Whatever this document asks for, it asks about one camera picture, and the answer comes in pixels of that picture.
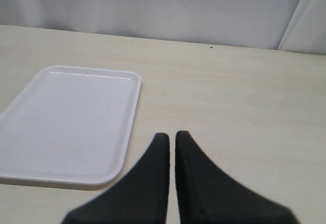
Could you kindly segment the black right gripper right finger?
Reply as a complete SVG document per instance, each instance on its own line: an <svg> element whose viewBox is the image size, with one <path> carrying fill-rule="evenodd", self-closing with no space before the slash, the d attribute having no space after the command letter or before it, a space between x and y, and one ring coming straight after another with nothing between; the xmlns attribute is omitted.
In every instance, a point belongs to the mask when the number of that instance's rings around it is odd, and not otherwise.
<svg viewBox="0 0 326 224"><path fill-rule="evenodd" d="M181 223L298 223L292 211L238 183L202 151L188 131L175 139Z"/></svg>

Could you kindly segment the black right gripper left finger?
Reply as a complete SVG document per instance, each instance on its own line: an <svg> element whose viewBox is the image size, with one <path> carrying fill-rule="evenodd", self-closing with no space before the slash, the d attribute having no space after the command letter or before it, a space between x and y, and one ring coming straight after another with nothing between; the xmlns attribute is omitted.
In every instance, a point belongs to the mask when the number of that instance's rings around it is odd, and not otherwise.
<svg viewBox="0 0 326 224"><path fill-rule="evenodd" d="M157 133L134 167L110 189L69 211L63 223L166 223L170 141Z"/></svg>

